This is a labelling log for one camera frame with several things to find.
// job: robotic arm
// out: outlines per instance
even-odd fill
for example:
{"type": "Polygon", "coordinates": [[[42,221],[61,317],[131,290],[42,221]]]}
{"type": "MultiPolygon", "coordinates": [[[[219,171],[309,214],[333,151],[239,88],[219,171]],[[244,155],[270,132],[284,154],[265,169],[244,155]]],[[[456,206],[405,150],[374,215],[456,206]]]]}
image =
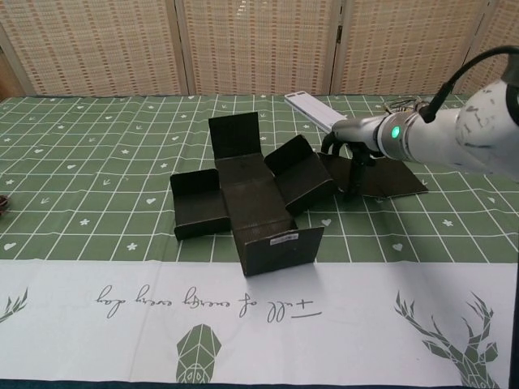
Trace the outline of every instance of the robotic arm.
{"type": "Polygon", "coordinates": [[[350,194],[360,187],[364,169],[377,157],[443,165],[467,173],[499,174],[519,181],[519,47],[501,46],[467,62],[433,98],[413,109],[371,118],[337,120],[301,92],[286,100],[327,132],[321,152],[353,153],[350,194]],[[508,53],[500,79],[475,93],[460,109],[441,109],[457,79],[482,59],[508,53]]]}

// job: black object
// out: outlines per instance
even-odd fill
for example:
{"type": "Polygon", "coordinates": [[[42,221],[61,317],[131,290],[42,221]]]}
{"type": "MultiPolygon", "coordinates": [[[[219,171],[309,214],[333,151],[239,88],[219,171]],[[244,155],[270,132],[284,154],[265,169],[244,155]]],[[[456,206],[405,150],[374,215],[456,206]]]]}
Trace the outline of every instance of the black object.
{"type": "Polygon", "coordinates": [[[513,310],[512,355],[510,357],[509,389],[519,389],[519,259],[517,260],[516,303],[513,310]]]}
{"type": "Polygon", "coordinates": [[[209,119],[216,169],[174,174],[178,240],[232,229],[243,274],[314,261],[324,227],[298,229],[294,216],[337,186],[296,136],[264,158],[258,113],[209,119]]]}
{"type": "Polygon", "coordinates": [[[464,73],[466,73],[472,66],[480,63],[481,61],[499,54],[509,54],[508,66],[501,75],[501,79],[505,83],[519,87],[519,71],[517,70],[517,64],[519,63],[519,46],[506,45],[489,49],[472,58],[462,67],[460,67],[457,72],[454,73],[454,75],[449,79],[449,81],[442,84],[440,90],[431,100],[431,103],[424,105],[418,111],[423,121],[425,123],[430,123],[436,119],[436,113],[441,108],[441,105],[445,102],[448,94],[454,89],[456,81],[458,81],[464,73]]]}
{"type": "Polygon", "coordinates": [[[375,160],[371,158],[364,143],[351,143],[350,150],[353,156],[350,162],[348,187],[345,188],[346,200],[352,199],[360,193],[367,168],[375,166],[375,160]]]}
{"type": "MultiPolygon", "coordinates": [[[[348,194],[348,185],[352,182],[350,174],[352,170],[355,171],[352,169],[352,160],[323,153],[320,153],[319,157],[333,181],[348,194]]],[[[403,162],[379,158],[375,166],[365,168],[357,191],[361,195],[387,198],[425,193],[427,188],[403,162]]]]}
{"type": "Polygon", "coordinates": [[[238,383],[152,383],[122,381],[37,381],[0,379],[2,389],[469,389],[466,387],[404,387],[398,385],[291,385],[238,383]]]}
{"type": "Polygon", "coordinates": [[[507,85],[506,87],[506,108],[513,122],[519,126],[519,87],[507,85]]]}

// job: unfolded box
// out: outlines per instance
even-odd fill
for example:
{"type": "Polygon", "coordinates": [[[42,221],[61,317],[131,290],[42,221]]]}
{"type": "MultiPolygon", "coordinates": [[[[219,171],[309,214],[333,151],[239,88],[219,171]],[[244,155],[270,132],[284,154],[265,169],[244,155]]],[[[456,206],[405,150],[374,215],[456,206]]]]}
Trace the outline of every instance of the unfolded box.
{"type": "Polygon", "coordinates": [[[301,135],[264,158],[257,113],[209,119],[215,169],[171,176],[178,240],[232,229],[243,273],[314,261],[324,227],[294,216],[337,191],[301,135]]]}

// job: wire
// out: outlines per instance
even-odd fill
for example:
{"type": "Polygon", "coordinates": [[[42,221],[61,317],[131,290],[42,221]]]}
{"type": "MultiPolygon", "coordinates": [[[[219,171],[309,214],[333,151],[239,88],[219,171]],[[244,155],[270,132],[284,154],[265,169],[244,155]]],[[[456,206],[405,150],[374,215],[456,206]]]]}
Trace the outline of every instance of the wire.
{"type": "Polygon", "coordinates": [[[422,102],[419,96],[399,97],[389,102],[384,102],[384,110],[387,113],[412,111],[417,103],[422,102]]]}
{"type": "Polygon", "coordinates": [[[506,46],[498,46],[494,49],[487,50],[476,57],[472,58],[470,61],[468,61],[466,64],[464,64],[462,67],[460,67],[456,73],[453,74],[453,76],[444,83],[440,90],[435,94],[433,97],[431,103],[428,105],[423,106],[418,112],[420,116],[422,117],[423,121],[425,123],[430,123],[436,119],[436,113],[440,109],[441,105],[445,102],[445,99],[447,98],[448,94],[454,89],[454,85],[456,84],[456,81],[459,80],[459,78],[466,73],[472,66],[480,63],[481,61],[493,57],[494,55],[500,55],[500,54],[517,54],[519,55],[519,46],[512,46],[512,45],[506,45],[506,46]]]}

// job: table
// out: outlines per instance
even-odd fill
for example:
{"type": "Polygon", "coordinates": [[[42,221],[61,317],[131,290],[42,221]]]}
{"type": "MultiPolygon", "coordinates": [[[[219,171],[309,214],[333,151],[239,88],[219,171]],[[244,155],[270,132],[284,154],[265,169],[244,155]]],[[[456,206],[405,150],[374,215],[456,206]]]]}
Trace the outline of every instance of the table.
{"type": "MultiPolygon", "coordinates": [[[[349,115],[383,96],[325,96],[349,115]]],[[[460,106],[463,96],[447,101],[460,106]]],[[[5,259],[236,262],[229,234],[178,244],[171,173],[213,167],[207,120],[257,110],[264,155],[296,134],[322,134],[281,96],[18,98],[0,105],[5,259]]],[[[516,260],[519,185],[410,164],[428,194],[330,198],[297,218],[325,225],[318,262],[516,260]]]]}

